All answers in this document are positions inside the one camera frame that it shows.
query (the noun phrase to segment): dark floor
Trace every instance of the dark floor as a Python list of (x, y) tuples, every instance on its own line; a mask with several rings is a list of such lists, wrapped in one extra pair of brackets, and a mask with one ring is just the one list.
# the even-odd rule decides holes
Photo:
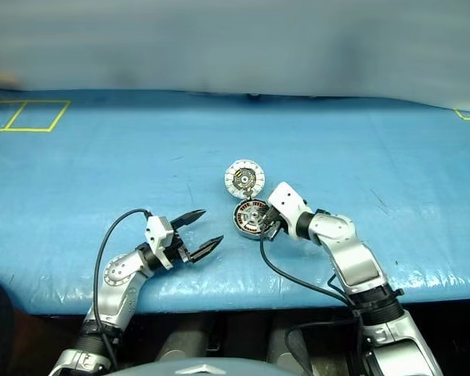
[[(409, 305), (414, 320), (436, 355), (445, 375), (470, 375), (470, 301)], [(199, 314), (160, 314), (136, 316), (125, 333), (118, 351), (123, 365), (149, 363), (159, 354), (167, 337), (185, 321)], [(289, 327), (307, 321), (348, 317), (342, 309), (303, 309), (209, 313), (208, 356), (266, 360), (269, 335), (276, 326)], [(33, 337), (22, 348), (22, 364), (15, 374), (46, 374), (57, 354), (70, 346), (83, 320), (82, 316), (22, 318)], [(355, 346), (355, 328), (312, 328), (303, 331), (310, 358), (317, 367), (327, 363), (326, 374), (348, 374), (349, 357)], [(350, 343), (341, 338), (351, 338)]]

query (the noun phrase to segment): black wire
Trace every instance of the black wire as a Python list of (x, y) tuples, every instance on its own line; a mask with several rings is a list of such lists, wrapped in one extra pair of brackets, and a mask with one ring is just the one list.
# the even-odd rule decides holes
[(321, 288), (321, 287), (315, 286), (313, 284), (309, 284), (308, 282), (305, 282), (304, 280), (300, 280), (296, 277), (293, 277), (291, 274), (287, 274), (283, 270), (277, 268), (274, 264), (272, 264), (272, 262), (270, 260), (268, 260), (268, 257), (266, 257), (265, 245), (263, 244), (264, 240), (265, 240), (265, 231), (262, 231), (261, 235), (259, 236), (259, 250), (261, 252), (261, 257), (263, 258), (263, 261), (265, 262), (265, 264), (267, 266), (270, 267), (271, 270), (273, 270), (275, 273), (281, 275), (282, 277), (287, 278), (288, 280), (294, 282), (295, 284), (299, 284), (303, 287), (309, 288), (310, 290), (314, 290), (316, 292), (320, 292), (321, 294), (325, 294), (327, 296), (330, 296), (330, 297), (332, 297), (334, 299), (337, 299), (340, 302), (346, 304), (347, 306), (349, 306), (349, 302), (345, 298), (343, 298), (341, 295), (335, 294), (334, 292), (329, 291), (326, 288)]
[(151, 216), (151, 213), (146, 209), (133, 209), (118, 217), (118, 219), (113, 222), (113, 224), (110, 226), (106, 235), (103, 238), (103, 241), (101, 242), (101, 246), (99, 247), (99, 252), (97, 254), (96, 265), (94, 267), (94, 284), (92, 286), (92, 309), (94, 310), (94, 317), (96, 318), (98, 331), (101, 333), (101, 338), (103, 339), (104, 346), (106, 347), (108, 355), (110, 356), (111, 364), (113, 365), (115, 371), (118, 371), (117, 357), (115, 356), (110, 341), (108, 340), (108, 337), (103, 330), (103, 324), (101, 323), (101, 317), (99, 316), (99, 307), (97, 304), (99, 267), (101, 266), (101, 258), (103, 257), (104, 248), (107, 245), (108, 238), (110, 237), (111, 233), (113, 232), (113, 230), (115, 230), (115, 227), (117, 227), (118, 223), (120, 223), (123, 219), (129, 217), (134, 213), (144, 213), (147, 218)]
[(331, 278), (329, 278), (327, 280), (327, 286), (329, 286), (330, 288), (332, 288), (334, 291), (338, 292), (338, 294), (340, 294), (343, 298), (347, 299), (348, 300), (348, 295), (345, 294), (345, 292), (339, 288), (338, 286), (332, 284), (332, 281), (336, 278), (336, 274), (333, 274), (331, 276)]
[(301, 368), (306, 372), (308, 376), (313, 376), (313, 372), (310, 372), (309, 368), (303, 363), (303, 360), (301, 359), (300, 356), (294, 351), (294, 349), (291, 346), (291, 343), (289, 342), (289, 335), (293, 331), (301, 330), (305, 327), (337, 327), (340, 325), (349, 325), (349, 324), (354, 324), (358, 322), (358, 319), (352, 318), (352, 319), (347, 319), (347, 320), (336, 320), (336, 321), (316, 321), (312, 323), (306, 323), (306, 324), (299, 324), (295, 325), (293, 327), (290, 327), (285, 331), (284, 334), (284, 341), (285, 345), (287, 346), (287, 349), (291, 353), (291, 355), (295, 358), (296, 362), (301, 366)]
[[(342, 291), (338, 286), (335, 286), (332, 284), (332, 281), (335, 279), (336, 277), (336, 274), (333, 274), (331, 278), (329, 278), (329, 280), (327, 281), (327, 286), (329, 286), (330, 288), (332, 288), (333, 290), (335, 290), (337, 292), (337, 294), (335, 294), (334, 292), (332, 291), (329, 291), (327, 289), (324, 289), (324, 288), (321, 288), (321, 287), (318, 287), (318, 286), (315, 286), (313, 284), (309, 284), (308, 282), (305, 282), (304, 280), (300, 280), (296, 277), (293, 277), (291, 274), (287, 274), (285, 273), (283, 270), (277, 268), (274, 264), (271, 263), (270, 260), (268, 260), (268, 257), (266, 257), (266, 253), (265, 253), (265, 246), (264, 246), (264, 240), (265, 240), (265, 232), (266, 230), (263, 230), (259, 236), (259, 250), (261, 252), (261, 256), (263, 258), (263, 261), (265, 262), (265, 264), (267, 266), (270, 267), (271, 270), (273, 270), (275, 273), (281, 275), (282, 277), (284, 278), (287, 278), (288, 280), (296, 283), (296, 284), (299, 284), (303, 287), (307, 287), (309, 288), (310, 290), (313, 290), (313, 291), (316, 291), (316, 292), (320, 292), (321, 294), (325, 294), (327, 296), (331, 296), (332, 298), (335, 298), (337, 300), (339, 300), (340, 302), (343, 302), (345, 303), (350, 309), (353, 309), (353, 302), (351, 301), (351, 299), (349, 298), (349, 296), (344, 292)], [(324, 321), (324, 322), (316, 322), (316, 323), (307, 323), (307, 324), (302, 324), (302, 325), (297, 325), (295, 327), (292, 327), (291, 329), (287, 330), (286, 331), (286, 334), (285, 334), (285, 337), (284, 337), (284, 340), (285, 340), (285, 344), (287, 346), (287, 348), (289, 349), (289, 352), (291, 353), (291, 355), (296, 359), (296, 361), (299, 363), (299, 365), (303, 368), (303, 370), (305, 370), (305, 372), (308, 374), (308, 376), (313, 376), (312, 374), (309, 374), (309, 370), (307, 367), (303, 367), (303, 364), (302, 364), (302, 361), (301, 359), (299, 359), (295, 353), (294, 353), (294, 350), (289, 347), (289, 340), (288, 340), (288, 336), (289, 336), (289, 333), (291, 333), (293, 330), (296, 330), (296, 329), (299, 329), (301, 327), (310, 327), (310, 326), (337, 326), (337, 325), (345, 325), (345, 324), (353, 324), (355, 322), (358, 323), (358, 331), (357, 331), (357, 340), (356, 340), (356, 357), (358, 358), (358, 362), (359, 362), (359, 366), (360, 366), (360, 369), (361, 371), (364, 371), (365, 372), (365, 367), (363, 365), (363, 361), (362, 361), (362, 329), (363, 329), (363, 321), (362, 321), (362, 317), (360, 316), (360, 314), (355, 314), (356, 315), (354, 318), (352, 319), (348, 319), (348, 320), (338, 320), (338, 321)]]

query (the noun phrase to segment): motor part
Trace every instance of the motor part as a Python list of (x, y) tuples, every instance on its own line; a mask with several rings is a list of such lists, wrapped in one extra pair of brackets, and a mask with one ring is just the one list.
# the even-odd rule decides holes
[(265, 201), (252, 199), (240, 202), (233, 211), (233, 222), (240, 235), (258, 240), (263, 228), (263, 217), (268, 211)]
[(265, 185), (265, 172), (254, 161), (235, 161), (225, 172), (225, 185), (235, 197), (251, 199), (261, 192)]

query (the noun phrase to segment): blue table surface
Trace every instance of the blue table surface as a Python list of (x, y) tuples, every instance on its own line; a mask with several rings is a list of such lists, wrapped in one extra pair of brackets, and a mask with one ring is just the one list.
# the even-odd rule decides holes
[[(0, 132), (0, 283), (37, 314), (85, 313), (108, 226), (130, 208), (172, 219), (208, 213), (181, 234), (190, 249), (224, 234), (195, 265), (146, 283), (140, 312), (333, 306), (281, 279), (232, 224), (223, 174), (236, 159), (266, 172), (260, 198), (290, 183), (312, 208), (352, 218), (404, 302), (470, 298), (470, 121), (388, 99), (289, 99), (181, 92), (6, 92), (67, 99), (51, 132)], [(16, 105), (0, 105), (0, 127)], [(62, 107), (29, 103), (10, 128), (49, 127)], [(144, 241), (123, 222), (103, 264)], [(325, 286), (324, 250), (285, 234), (270, 258)]]

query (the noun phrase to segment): white backdrop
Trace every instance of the white backdrop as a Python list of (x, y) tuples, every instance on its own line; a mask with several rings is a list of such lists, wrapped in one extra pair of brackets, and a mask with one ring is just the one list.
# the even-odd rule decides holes
[(0, 75), (470, 110), (470, 0), (0, 0)]

